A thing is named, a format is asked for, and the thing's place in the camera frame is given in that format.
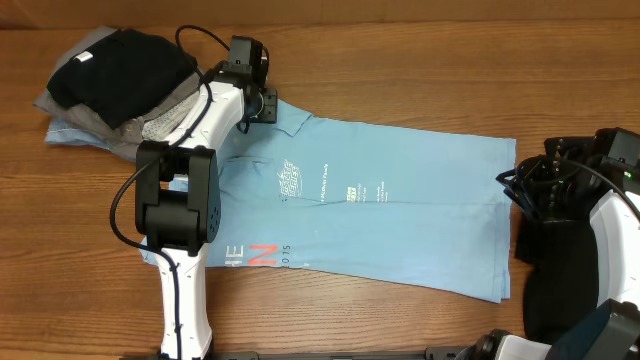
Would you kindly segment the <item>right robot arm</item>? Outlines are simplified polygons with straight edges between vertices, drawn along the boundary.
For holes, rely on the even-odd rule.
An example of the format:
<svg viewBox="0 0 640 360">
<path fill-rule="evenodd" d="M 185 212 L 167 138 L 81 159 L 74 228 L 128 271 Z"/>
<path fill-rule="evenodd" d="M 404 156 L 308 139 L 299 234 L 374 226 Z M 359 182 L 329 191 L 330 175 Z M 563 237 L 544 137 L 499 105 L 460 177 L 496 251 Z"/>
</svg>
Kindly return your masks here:
<svg viewBox="0 0 640 360">
<path fill-rule="evenodd" d="M 639 136 L 604 128 L 544 147 L 497 177 L 524 215 L 525 334 L 494 329 L 447 359 L 639 356 Z"/>
</svg>

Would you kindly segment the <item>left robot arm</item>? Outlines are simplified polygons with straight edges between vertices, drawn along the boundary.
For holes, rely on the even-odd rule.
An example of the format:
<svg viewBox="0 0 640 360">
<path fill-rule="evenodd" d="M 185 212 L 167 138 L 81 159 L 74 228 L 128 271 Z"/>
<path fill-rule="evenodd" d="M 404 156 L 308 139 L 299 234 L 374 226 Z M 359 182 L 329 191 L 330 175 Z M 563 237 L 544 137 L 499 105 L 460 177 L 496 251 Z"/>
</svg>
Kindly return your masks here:
<svg viewBox="0 0 640 360">
<path fill-rule="evenodd" d="M 160 359 L 207 359 L 205 261 L 221 221 L 217 152 L 232 130 L 277 121 L 277 93 L 266 86 L 267 48 L 235 36 L 228 58 L 200 77 L 193 105 L 159 142 L 137 152 L 135 223 L 159 271 L 164 335 Z"/>
</svg>

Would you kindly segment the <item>light blue printed t-shirt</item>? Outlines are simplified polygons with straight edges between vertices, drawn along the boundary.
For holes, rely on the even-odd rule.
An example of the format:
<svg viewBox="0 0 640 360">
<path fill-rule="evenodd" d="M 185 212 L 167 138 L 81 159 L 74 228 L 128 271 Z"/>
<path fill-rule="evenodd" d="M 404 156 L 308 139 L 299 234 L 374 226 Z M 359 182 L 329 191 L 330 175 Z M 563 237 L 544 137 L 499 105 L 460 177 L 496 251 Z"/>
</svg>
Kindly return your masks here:
<svg viewBox="0 0 640 360">
<path fill-rule="evenodd" d="M 509 138 L 317 117 L 287 103 L 218 155 L 210 267 L 286 267 L 510 295 Z"/>
</svg>

